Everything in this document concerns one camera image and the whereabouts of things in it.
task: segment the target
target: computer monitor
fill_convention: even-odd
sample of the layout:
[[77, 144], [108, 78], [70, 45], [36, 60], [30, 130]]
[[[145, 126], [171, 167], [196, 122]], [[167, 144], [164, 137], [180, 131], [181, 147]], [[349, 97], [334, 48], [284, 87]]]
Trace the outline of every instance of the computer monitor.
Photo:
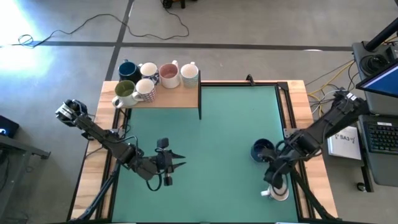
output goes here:
[[357, 89], [398, 98], [398, 60], [356, 85]]

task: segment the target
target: blue bowl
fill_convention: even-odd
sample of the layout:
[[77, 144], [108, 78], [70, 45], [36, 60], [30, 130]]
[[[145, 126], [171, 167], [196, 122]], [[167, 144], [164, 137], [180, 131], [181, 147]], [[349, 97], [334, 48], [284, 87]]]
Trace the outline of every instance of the blue bowl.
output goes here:
[[256, 162], [264, 162], [261, 152], [264, 148], [267, 149], [275, 149], [275, 146], [270, 140], [268, 139], [258, 139], [256, 142], [254, 142], [253, 146], [251, 147], [250, 150], [250, 156], [256, 161]]

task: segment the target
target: white mug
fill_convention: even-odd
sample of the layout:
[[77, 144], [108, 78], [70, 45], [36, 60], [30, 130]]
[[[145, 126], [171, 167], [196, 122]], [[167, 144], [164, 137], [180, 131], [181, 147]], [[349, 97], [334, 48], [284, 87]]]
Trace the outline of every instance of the white mug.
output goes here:
[[195, 65], [195, 62], [184, 65], [181, 68], [181, 76], [184, 86], [187, 88], [193, 88], [198, 83], [199, 69]]
[[176, 60], [172, 63], [162, 65], [159, 69], [159, 75], [161, 84], [166, 88], [175, 88], [180, 84], [180, 75]]
[[287, 186], [285, 184], [285, 182], [283, 183], [282, 187], [280, 189], [276, 188], [276, 187], [272, 187], [272, 185], [270, 184], [268, 186], [268, 189], [265, 191], [261, 192], [261, 196], [268, 196], [269, 198], [278, 200], [278, 201], [284, 201], [289, 197], [289, 189], [286, 189]]
[[151, 103], [155, 101], [156, 98], [156, 89], [155, 84], [152, 80], [143, 78], [137, 82], [137, 87], [132, 97], [137, 101], [145, 101], [147, 103]]
[[114, 89], [116, 96], [112, 99], [112, 104], [116, 108], [125, 108], [134, 106], [137, 101], [132, 97], [136, 90], [136, 85], [130, 80], [119, 82]]
[[155, 63], [147, 62], [139, 64], [139, 71], [141, 72], [142, 78], [148, 78], [154, 82], [155, 85], [159, 83], [159, 71]]

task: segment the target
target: dark blue mug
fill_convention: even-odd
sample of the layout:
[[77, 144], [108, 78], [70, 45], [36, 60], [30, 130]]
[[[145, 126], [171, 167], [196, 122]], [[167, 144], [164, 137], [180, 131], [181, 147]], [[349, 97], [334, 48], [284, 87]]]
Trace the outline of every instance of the dark blue mug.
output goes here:
[[135, 63], [124, 59], [123, 63], [119, 66], [119, 76], [121, 80], [130, 80], [137, 84], [141, 79], [141, 72]]
[[270, 154], [270, 153], [273, 154], [275, 146], [274, 146], [274, 144], [272, 142], [270, 142], [270, 140], [258, 139], [256, 142], [254, 142], [253, 146], [251, 147], [250, 156], [256, 162], [265, 162], [267, 159], [264, 159], [262, 154], [261, 154], [262, 150], [264, 148], [270, 150], [267, 154]]

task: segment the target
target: paper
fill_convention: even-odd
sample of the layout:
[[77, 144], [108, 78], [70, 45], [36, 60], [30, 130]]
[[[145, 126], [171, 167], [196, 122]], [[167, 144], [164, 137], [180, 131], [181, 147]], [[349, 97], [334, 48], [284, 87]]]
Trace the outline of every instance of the paper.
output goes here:
[[361, 160], [358, 132], [355, 127], [347, 127], [328, 138], [329, 155]]

